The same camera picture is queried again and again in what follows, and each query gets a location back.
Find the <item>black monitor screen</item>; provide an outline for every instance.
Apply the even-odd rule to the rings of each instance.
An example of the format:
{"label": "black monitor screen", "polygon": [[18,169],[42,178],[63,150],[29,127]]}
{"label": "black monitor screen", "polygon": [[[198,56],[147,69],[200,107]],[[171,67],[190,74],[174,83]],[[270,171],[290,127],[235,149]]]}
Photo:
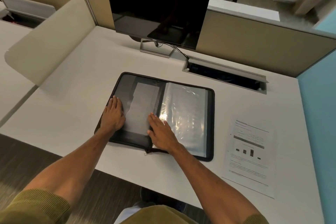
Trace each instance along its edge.
{"label": "black monitor screen", "polygon": [[196,49],[209,0],[110,0],[115,30]]}

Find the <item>person's left hand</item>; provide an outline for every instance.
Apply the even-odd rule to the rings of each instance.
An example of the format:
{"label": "person's left hand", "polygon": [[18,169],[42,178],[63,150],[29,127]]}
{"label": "person's left hand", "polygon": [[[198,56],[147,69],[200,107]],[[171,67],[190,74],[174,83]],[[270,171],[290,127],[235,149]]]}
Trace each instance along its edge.
{"label": "person's left hand", "polygon": [[103,111],[99,131],[111,137],[114,132],[122,128],[125,120],[121,100],[113,96]]}

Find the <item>black folder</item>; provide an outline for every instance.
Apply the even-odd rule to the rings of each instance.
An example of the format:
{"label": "black folder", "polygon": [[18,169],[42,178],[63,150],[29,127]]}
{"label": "black folder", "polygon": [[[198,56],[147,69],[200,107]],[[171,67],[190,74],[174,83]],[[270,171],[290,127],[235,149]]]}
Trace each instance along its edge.
{"label": "black folder", "polygon": [[[178,141],[197,159],[211,161],[214,153],[215,93],[212,89],[171,82],[124,72],[110,98],[123,103],[124,126],[110,142],[144,149],[146,153],[164,152],[156,148],[147,130],[148,114],[166,120]],[[100,120],[95,132],[100,127]]]}

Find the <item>ribbed sleeve cuff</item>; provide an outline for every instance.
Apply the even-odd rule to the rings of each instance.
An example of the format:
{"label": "ribbed sleeve cuff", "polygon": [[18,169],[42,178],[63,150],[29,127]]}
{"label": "ribbed sleeve cuff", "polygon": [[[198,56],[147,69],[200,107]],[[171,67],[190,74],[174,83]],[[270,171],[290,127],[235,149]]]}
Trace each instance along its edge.
{"label": "ribbed sleeve cuff", "polygon": [[261,214],[253,214],[243,224],[268,224],[267,219]]}
{"label": "ribbed sleeve cuff", "polygon": [[67,219],[70,215],[68,201],[42,189],[28,189],[20,192],[10,203],[8,209],[16,205],[35,205],[55,223],[61,218]]}

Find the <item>blue wall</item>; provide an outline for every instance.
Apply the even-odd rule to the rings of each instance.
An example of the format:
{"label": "blue wall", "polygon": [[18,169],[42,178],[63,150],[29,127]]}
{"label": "blue wall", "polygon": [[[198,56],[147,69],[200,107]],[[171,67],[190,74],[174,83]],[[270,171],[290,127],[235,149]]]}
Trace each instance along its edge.
{"label": "blue wall", "polygon": [[[316,29],[336,33],[336,10]],[[336,223],[336,51],[298,79],[325,223]]]}

